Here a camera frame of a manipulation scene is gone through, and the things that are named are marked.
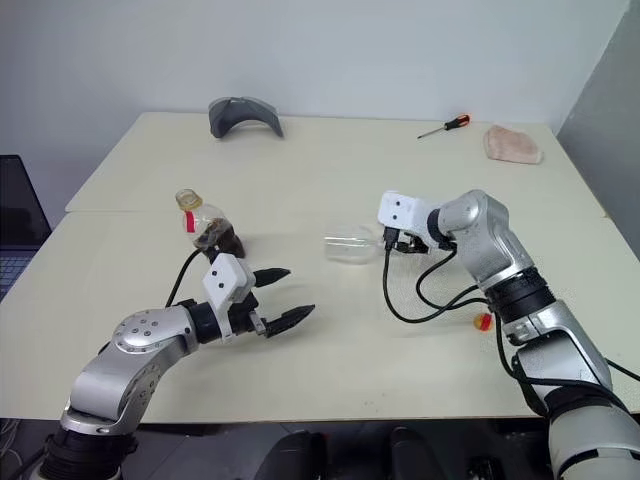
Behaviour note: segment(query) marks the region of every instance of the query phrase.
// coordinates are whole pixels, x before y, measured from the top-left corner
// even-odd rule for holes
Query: laptop keyboard
[[[0,258],[0,299],[4,298],[30,261],[31,257]]]

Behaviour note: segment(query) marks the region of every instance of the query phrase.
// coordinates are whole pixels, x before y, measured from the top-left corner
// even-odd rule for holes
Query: gray wall
[[[640,0],[632,0],[558,139],[638,258],[639,116]]]
[[[0,151],[55,224],[139,113],[221,96],[557,130],[628,2],[0,0]]]

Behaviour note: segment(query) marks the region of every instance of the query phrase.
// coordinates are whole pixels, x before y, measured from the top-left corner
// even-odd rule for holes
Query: red screwdriver handle
[[[453,130],[454,128],[466,127],[471,122],[471,116],[468,114],[458,115],[456,118],[444,124],[445,130]]]

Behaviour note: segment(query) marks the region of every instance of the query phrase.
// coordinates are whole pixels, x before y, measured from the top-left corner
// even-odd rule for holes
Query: bottle label
[[[187,233],[196,232],[196,220],[193,217],[193,212],[184,212],[187,218]]]

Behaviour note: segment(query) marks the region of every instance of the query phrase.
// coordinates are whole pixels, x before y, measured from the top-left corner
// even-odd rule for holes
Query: laptop screen
[[[50,233],[22,160],[0,155],[0,247],[37,248]]]

